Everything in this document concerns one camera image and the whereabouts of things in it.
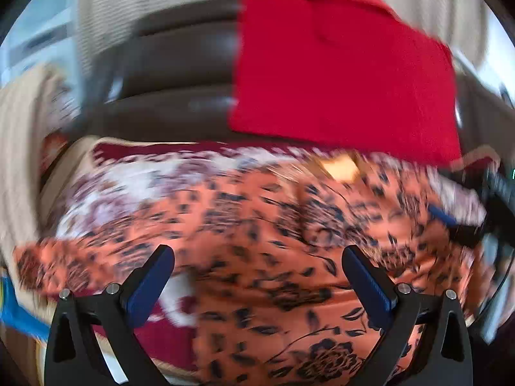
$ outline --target dark red fabric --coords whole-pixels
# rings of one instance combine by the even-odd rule
[[[156,304],[152,313],[163,314],[162,308]],[[94,325],[93,330],[106,338],[106,332],[101,326]],[[152,358],[187,372],[197,371],[195,365],[195,353],[193,352],[193,340],[197,330],[191,327],[177,327],[166,318],[145,324],[136,328],[134,333],[141,347]]]
[[[349,0],[244,0],[231,128],[446,165],[460,157],[449,48]]]
[[[196,143],[148,143],[141,142],[140,145],[125,144],[121,142],[98,142],[92,148],[92,156],[94,158],[96,166],[101,166],[106,161],[118,161],[122,158],[129,157],[125,162],[134,162],[140,160],[139,155],[163,155],[172,152],[201,152],[201,151],[213,151],[217,153],[223,153],[227,155],[228,149],[238,149],[241,147],[256,147],[264,148],[272,151],[275,148],[287,150],[288,147],[295,146],[295,148],[303,148],[310,152],[314,152],[315,149],[331,152],[336,150],[337,146],[317,144],[316,147],[309,142],[282,142],[280,140],[270,142],[256,142],[256,141],[245,141],[244,139],[239,142],[213,142],[213,141],[201,141]],[[163,158],[157,157],[154,161],[163,161]]]

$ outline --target orange floral fabric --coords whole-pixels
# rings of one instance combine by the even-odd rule
[[[465,252],[428,216],[428,202],[438,200],[425,172],[371,164],[352,185],[278,174],[218,175],[81,239],[19,247],[22,283],[44,294],[101,289],[169,245],[176,271],[195,274],[198,374],[212,384],[348,381],[380,331],[342,271],[347,245],[359,245],[396,283],[437,295],[453,288],[463,301]]]

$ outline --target couch cushion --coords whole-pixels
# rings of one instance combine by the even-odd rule
[[[472,75],[456,77],[457,125],[463,152],[488,144],[507,166],[515,166],[515,110]]]
[[[98,106],[88,133],[146,142],[226,138],[232,85],[164,90]]]
[[[201,23],[134,37],[127,43],[118,98],[151,91],[232,82],[236,23]]]
[[[92,64],[92,73],[85,82],[82,111],[109,100],[113,88],[113,77],[120,68],[120,60],[125,56],[126,42],[114,45],[96,56]]]
[[[166,8],[138,20],[132,35],[148,36],[193,24],[235,20],[240,10],[240,0],[198,1]]]

